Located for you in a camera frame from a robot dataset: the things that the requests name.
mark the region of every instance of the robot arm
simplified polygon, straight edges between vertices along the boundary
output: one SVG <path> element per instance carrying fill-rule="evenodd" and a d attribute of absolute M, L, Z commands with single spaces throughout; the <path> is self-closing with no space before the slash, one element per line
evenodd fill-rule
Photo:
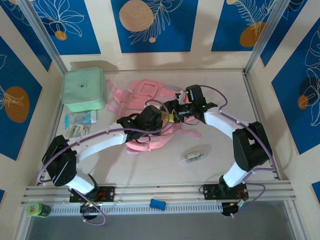
<path fill-rule="evenodd" d="M 227 192 L 239 185 L 253 168 L 264 164 L 269 159 L 268 155 L 246 128 L 225 117 L 226 114 L 221 114 L 218 105 L 206 102 L 199 85 L 187 87 L 186 93 L 190 103 L 181 105 L 178 104 L 178 100 L 165 103 L 172 109 L 175 122 L 183 122 L 184 118 L 194 116 L 204 124 L 219 129 L 232 139 L 235 163 L 219 179 L 220 190 Z M 248 124 L 241 121 L 241 123 L 250 128 L 272 153 L 267 135 L 260 122 Z"/>
<path fill-rule="evenodd" d="M 162 128 L 162 114 L 153 105 L 147 106 L 140 114 L 134 116 L 134 119 L 133 116 L 122 117 L 106 129 L 88 134 L 85 137 L 65 139 L 62 135 L 56 136 L 43 156 L 42 163 L 46 164 L 60 150 L 68 149 L 46 168 L 53 184 L 56 187 L 66 185 L 89 199 L 94 198 L 99 193 L 99 186 L 91 175 L 83 173 L 77 169 L 76 165 L 103 149 L 137 140 L 146 134 L 134 130 L 150 132 Z"/>
<path fill-rule="evenodd" d="M 179 100 L 179 94 L 177 94 L 178 99 L 168 101 L 164 105 L 173 114 L 174 123 L 184 122 L 185 118 L 194 116 L 204 124 L 219 129 L 232 139 L 235 163 L 219 179 L 221 192 L 232 191 L 242 182 L 248 172 L 265 163 L 268 156 L 243 126 L 224 117 L 217 108 L 218 105 L 206 102 L 199 85 L 189 86 L 185 92 L 190 103 L 182 104 L 183 102 Z M 89 199 L 93 199 L 99 193 L 99 186 L 92 176 L 77 169 L 76 164 L 103 149 L 137 140 L 145 135 L 143 132 L 135 131 L 137 129 L 154 131 L 162 128 L 161 111 L 153 105 L 147 106 L 140 114 L 134 114 L 134 116 L 134 119 L 132 119 L 133 116 L 122 117 L 106 129 L 86 135 L 86 141 L 83 144 L 78 144 L 82 141 L 82 137 L 69 140 L 66 140 L 62 135 L 55 137 L 42 159 L 43 164 L 46 164 L 60 150 L 68 146 L 69 149 L 59 155 L 46 168 L 53 184 L 56 187 L 69 186 Z M 258 135 L 271 152 L 262 124 L 259 122 L 244 124 Z"/>

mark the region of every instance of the mint green box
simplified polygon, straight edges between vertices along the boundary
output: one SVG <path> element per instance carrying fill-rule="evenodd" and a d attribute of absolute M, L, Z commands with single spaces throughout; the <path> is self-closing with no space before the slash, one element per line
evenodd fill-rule
<path fill-rule="evenodd" d="M 103 109 L 107 104 L 105 91 L 101 68 L 68 71 L 64 75 L 61 101 L 72 113 Z"/>

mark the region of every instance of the blue eraser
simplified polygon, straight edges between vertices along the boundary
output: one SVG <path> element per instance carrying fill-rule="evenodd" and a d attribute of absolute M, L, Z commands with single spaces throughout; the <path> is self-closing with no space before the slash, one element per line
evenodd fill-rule
<path fill-rule="evenodd" d="M 150 208 L 154 208 L 154 209 L 160 209 L 162 211 L 166 210 L 166 202 L 165 201 L 158 201 L 155 199 L 151 199 L 150 201 Z"/>

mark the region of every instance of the metal rail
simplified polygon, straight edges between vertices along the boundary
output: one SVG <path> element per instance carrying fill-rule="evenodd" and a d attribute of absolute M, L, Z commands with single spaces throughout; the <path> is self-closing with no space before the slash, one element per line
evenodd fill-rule
<path fill-rule="evenodd" d="M 260 201 L 285 201 L 296 200 L 294 190 L 288 180 L 274 180 L 259 182 L 266 186 L 266 192 L 259 199 Z M 157 199 L 167 203 L 208 203 L 199 188 L 203 183 L 181 184 L 181 185 L 130 185 L 116 186 L 114 202 L 104 203 L 105 205 L 114 204 L 147 204 L 150 199 Z M 255 198 L 260 192 L 261 187 L 248 185 L 249 201 Z M 67 187 L 55 186 L 28 186 L 22 205 L 26 206 L 29 202 L 41 202 L 47 205 L 66 204 L 70 206 L 79 205 L 79 203 L 69 202 L 70 192 Z M 230 202 L 234 199 L 215 200 L 215 202 Z"/>

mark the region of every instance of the orange circle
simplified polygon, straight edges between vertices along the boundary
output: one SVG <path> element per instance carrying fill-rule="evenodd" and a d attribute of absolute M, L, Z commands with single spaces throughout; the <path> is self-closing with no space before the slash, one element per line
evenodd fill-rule
<path fill-rule="evenodd" d="M 305 96 L 305 95 L 301 95 L 299 98 L 298 98 L 298 106 L 300 109 L 304 110 L 308 107 L 308 97 Z"/>
<path fill-rule="evenodd" d="M 237 0 L 226 0 L 226 3 L 229 5 L 235 4 Z"/>
<path fill-rule="evenodd" d="M 154 22 L 151 8 L 141 0 L 127 1 L 119 11 L 120 22 L 130 32 L 141 32 Z"/>
<path fill-rule="evenodd" d="M 155 39 L 154 37 L 150 37 L 150 38 L 149 38 L 149 42 L 153 44 L 153 43 L 156 42 L 156 39 Z"/>
<path fill-rule="evenodd" d="M 60 31 L 60 30 L 56 31 L 54 35 L 60 41 L 64 41 L 67 39 L 67 34 L 65 34 L 63 31 Z"/>
<path fill-rule="evenodd" d="M 29 114 L 30 102 L 27 92 L 19 87 L 12 86 L 5 92 L 5 112 L 16 123 L 23 123 Z"/>
<path fill-rule="evenodd" d="M 260 21 L 247 27 L 240 36 L 240 44 L 246 48 L 254 47 L 265 25 L 264 21 Z"/>

